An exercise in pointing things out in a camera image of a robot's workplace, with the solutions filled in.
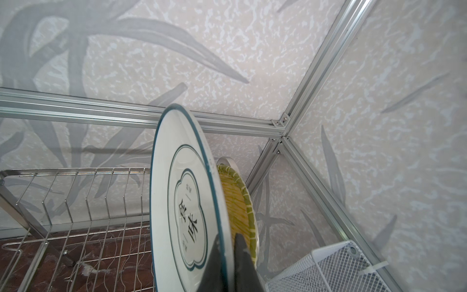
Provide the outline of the aluminium frame rail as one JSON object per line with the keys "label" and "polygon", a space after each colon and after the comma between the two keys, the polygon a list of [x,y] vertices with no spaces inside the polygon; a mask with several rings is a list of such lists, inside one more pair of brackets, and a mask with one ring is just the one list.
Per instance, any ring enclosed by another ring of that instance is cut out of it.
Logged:
{"label": "aluminium frame rail", "polygon": [[[200,124],[203,133],[226,133],[230,135],[266,136],[268,143],[255,164],[247,181],[244,181],[250,196],[258,193],[266,184],[268,172],[277,154],[283,154],[291,164],[311,198],[320,208],[331,227],[342,238],[341,242],[355,242],[372,265],[383,262],[375,242],[370,242],[356,227],[344,205],[321,180],[314,167],[308,163],[287,133],[298,122],[299,115],[318,92],[338,61],[344,48],[354,37],[362,22],[374,6],[373,1],[346,1],[330,33],[326,37],[312,65],[312,72],[287,112],[279,120],[254,120],[219,114],[191,112]],[[127,128],[154,128],[157,130],[162,113],[167,107],[153,107],[123,102],[88,99],[81,97],[34,94],[30,91],[1,90],[1,116],[29,120],[71,122],[74,124],[99,124]],[[233,168],[226,158],[216,162]],[[387,265],[378,270],[390,288],[400,292],[402,286],[396,281]]]}

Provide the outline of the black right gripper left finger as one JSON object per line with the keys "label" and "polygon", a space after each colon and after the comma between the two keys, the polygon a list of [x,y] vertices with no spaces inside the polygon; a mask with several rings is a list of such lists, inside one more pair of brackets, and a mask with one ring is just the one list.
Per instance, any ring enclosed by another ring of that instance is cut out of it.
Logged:
{"label": "black right gripper left finger", "polygon": [[215,237],[212,250],[199,283],[197,292],[226,292],[227,285],[223,278],[219,235]]}

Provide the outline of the stainless steel dish rack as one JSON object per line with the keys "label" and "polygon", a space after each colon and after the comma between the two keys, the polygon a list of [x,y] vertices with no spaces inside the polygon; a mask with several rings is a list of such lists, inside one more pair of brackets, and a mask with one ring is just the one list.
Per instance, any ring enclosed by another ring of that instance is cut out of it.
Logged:
{"label": "stainless steel dish rack", "polygon": [[160,292],[149,214],[150,169],[1,172],[4,292]]}

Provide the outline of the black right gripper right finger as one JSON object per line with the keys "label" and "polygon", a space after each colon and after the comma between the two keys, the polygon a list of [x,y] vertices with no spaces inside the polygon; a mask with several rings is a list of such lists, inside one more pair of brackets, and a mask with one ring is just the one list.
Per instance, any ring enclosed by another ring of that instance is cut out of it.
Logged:
{"label": "black right gripper right finger", "polygon": [[264,292],[244,237],[237,233],[234,244],[235,292]]}

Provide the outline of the white plate green rim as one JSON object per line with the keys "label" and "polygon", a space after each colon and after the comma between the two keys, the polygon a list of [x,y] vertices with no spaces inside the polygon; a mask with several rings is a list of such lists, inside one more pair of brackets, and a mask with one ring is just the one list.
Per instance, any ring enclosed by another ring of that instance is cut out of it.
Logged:
{"label": "white plate green rim", "polygon": [[194,115],[169,105],[159,120],[150,169],[150,235],[159,292],[195,292],[219,235],[227,292],[234,247],[216,162]]}

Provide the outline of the yellow woven bamboo plate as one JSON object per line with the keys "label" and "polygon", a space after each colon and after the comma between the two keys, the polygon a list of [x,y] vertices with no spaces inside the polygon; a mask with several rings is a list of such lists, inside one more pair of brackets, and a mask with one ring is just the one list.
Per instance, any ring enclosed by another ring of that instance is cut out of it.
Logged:
{"label": "yellow woven bamboo plate", "polygon": [[259,232],[249,191],[241,176],[226,164],[217,165],[226,200],[232,244],[235,236],[241,234],[249,249],[254,267],[257,266]]}

